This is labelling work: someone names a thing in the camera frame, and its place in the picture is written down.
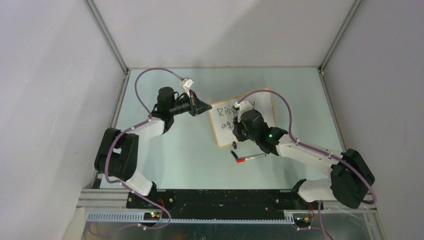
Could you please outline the yellow framed whiteboard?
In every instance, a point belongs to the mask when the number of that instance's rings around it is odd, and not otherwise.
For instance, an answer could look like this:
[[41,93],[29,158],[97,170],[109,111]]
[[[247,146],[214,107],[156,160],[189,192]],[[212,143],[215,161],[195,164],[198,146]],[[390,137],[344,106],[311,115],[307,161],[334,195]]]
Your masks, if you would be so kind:
[[[244,96],[245,94],[241,94],[215,102],[211,105],[212,109],[208,111],[215,140],[220,148],[230,146],[233,142],[237,142],[236,137],[232,133],[232,128],[233,118],[237,116],[238,111],[233,109],[233,106]],[[266,92],[262,89],[262,92],[254,93],[246,100],[252,104],[255,110],[262,114],[268,126],[274,127],[276,125],[273,97],[270,92]]]

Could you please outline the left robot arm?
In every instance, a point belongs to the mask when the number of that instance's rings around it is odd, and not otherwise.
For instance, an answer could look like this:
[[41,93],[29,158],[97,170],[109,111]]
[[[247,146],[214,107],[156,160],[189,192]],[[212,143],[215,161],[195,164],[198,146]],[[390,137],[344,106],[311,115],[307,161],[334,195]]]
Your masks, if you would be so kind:
[[142,174],[138,164],[139,144],[166,133],[174,123],[174,117],[189,113],[195,117],[208,112],[212,106],[200,100],[193,90],[177,96],[171,87],[158,90],[157,103],[150,117],[126,130],[110,127],[101,140],[94,168],[106,177],[115,177],[131,191],[139,193],[138,201],[145,208],[153,208],[158,194],[152,189],[155,183]]

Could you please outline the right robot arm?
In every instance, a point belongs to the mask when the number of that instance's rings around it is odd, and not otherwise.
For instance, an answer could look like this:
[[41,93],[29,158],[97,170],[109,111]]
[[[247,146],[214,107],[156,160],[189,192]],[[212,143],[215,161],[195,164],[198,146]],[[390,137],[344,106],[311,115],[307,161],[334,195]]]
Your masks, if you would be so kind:
[[315,201],[338,201],[344,206],[357,209],[366,200],[375,177],[361,154],[349,148],[345,152],[331,152],[292,139],[287,130],[268,126],[261,113],[248,110],[233,118],[233,135],[237,141],[254,142],[267,154],[290,158],[309,165],[327,177],[319,180],[300,180],[293,188],[291,204],[304,209]]

